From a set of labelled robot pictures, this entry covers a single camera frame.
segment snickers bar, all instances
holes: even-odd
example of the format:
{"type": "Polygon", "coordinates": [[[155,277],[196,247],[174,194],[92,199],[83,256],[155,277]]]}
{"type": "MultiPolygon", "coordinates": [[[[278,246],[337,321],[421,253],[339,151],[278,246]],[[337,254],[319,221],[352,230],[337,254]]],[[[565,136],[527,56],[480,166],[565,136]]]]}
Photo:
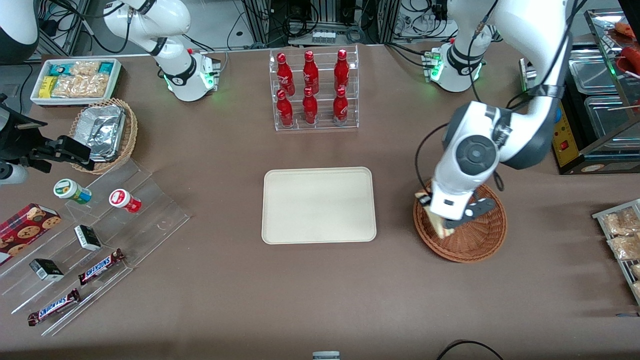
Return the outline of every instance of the snickers bar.
{"type": "Polygon", "coordinates": [[[84,274],[78,275],[78,278],[80,278],[80,286],[85,285],[100,276],[103,272],[107,271],[108,268],[112,267],[122,259],[124,259],[122,251],[120,251],[120,249],[115,250],[108,257],[104,258],[104,260],[87,270],[84,274]]]}
{"type": "Polygon", "coordinates": [[[60,300],[54,302],[53,304],[50,304],[49,306],[38,311],[37,313],[29,314],[29,318],[28,318],[29,326],[37,325],[38,323],[43,321],[45,318],[47,318],[47,316],[53,313],[57,313],[58,311],[62,310],[63,307],[67,307],[69,304],[73,304],[74,302],[80,302],[80,300],[81,300],[80,293],[78,293],[78,289],[71,290],[71,292],[67,296],[61,298],[60,300]]]}

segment aluminum foil container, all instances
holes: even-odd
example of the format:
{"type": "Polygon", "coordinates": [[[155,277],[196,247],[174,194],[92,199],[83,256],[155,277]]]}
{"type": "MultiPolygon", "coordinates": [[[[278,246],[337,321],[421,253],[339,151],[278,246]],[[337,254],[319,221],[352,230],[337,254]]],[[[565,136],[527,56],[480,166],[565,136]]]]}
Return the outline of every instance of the aluminum foil container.
{"type": "Polygon", "coordinates": [[[118,157],[126,115],[117,105],[85,109],[78,119],[74,139],[91,148],[91,160],[114,161],[118,157]]]}

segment yellow control panel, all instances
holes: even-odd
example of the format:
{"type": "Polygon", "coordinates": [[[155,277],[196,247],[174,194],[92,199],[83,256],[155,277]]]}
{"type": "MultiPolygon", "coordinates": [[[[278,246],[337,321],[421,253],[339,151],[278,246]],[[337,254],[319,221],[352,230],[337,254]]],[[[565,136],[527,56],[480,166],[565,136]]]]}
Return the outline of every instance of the yellow control panel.
{"type": "Polygon", "coordinates": [[[573,133],[571,132],[571,127],[569,126],[569,122],[564,114],[562,104],[560,104],[559,109],[561,116],[554,125],[554,137],[552,144],[554,146],[554,153],[556,154],[558,164],[563,167],[569,164],[571,160],[577,158],[579,156],[579,152],[578,147],[575,144],[575,139],[573,138],[573,133]]]}

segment sausage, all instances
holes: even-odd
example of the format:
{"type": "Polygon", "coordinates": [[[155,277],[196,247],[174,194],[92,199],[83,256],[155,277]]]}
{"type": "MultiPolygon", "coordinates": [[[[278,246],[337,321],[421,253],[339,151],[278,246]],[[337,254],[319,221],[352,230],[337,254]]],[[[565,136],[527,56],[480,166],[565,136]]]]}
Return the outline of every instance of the sausage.
{"type": "Polygon", "coordinates": [[[633,72],[640,74],[640,50],[636,47],[629,46],[622,49],[620,54],[633,66],[633,72]]]}
{"type": "Polygon", "coordinates": [[[617,22],[615,24],[616,32],[626,35],[630,38],[636,38],[636,34],[634,34],[634,30],[629,26],[629,24],[625,24],[624,22],[617,22]]]}

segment stainless steel tray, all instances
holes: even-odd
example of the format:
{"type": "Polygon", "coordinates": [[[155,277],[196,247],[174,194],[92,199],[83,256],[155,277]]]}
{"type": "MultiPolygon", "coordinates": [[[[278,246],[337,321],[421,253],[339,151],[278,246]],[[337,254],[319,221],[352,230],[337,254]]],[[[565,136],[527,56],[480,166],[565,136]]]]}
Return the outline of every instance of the stainless steel tray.
{"type": "Polygon", "coordinates": [[[609,69],[598,49],[573,50],[569,70],[578,91],[586,95],[615,94],[609,69]]]}
{"type": "MultiPolygon", "coordinates": [[[[609,131],[626,123],[629,119],[625,110],[613,110],[622,105],[620,96],[591,96],[584,101],[584,106],[589,113],[591,125],[599,138],[605,136],[609,131]]],[[[619,149],[640,146],[640,123],[628,128],[607,142],[604,146],[619,149]]]]}

